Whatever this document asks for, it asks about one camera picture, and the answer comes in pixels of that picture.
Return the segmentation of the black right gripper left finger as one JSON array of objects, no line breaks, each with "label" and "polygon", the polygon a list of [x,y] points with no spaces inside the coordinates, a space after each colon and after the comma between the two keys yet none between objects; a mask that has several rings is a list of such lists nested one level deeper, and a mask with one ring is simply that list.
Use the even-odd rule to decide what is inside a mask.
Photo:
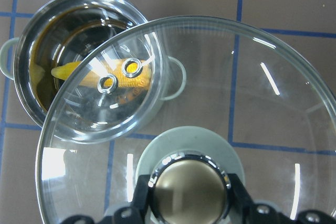
[{"label": "black right gripper left finger", "polygon": [[150,205],[149,180],[150,175],[140,175],[130,206],[119,208],[112,215],[103,217],[98,223],[145,223]]}]

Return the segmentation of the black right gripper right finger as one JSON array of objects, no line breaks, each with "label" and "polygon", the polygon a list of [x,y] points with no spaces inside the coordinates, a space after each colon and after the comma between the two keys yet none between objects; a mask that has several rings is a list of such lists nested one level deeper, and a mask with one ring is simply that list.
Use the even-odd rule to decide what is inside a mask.
[{"label": "black right gripper right finger", "polygon": [[294,220],[277,211],[270,204],[255,203],[237,174],[227,174],[230,181],[231,223],[335,223],[335,219],[318,210],[298,213]]}]

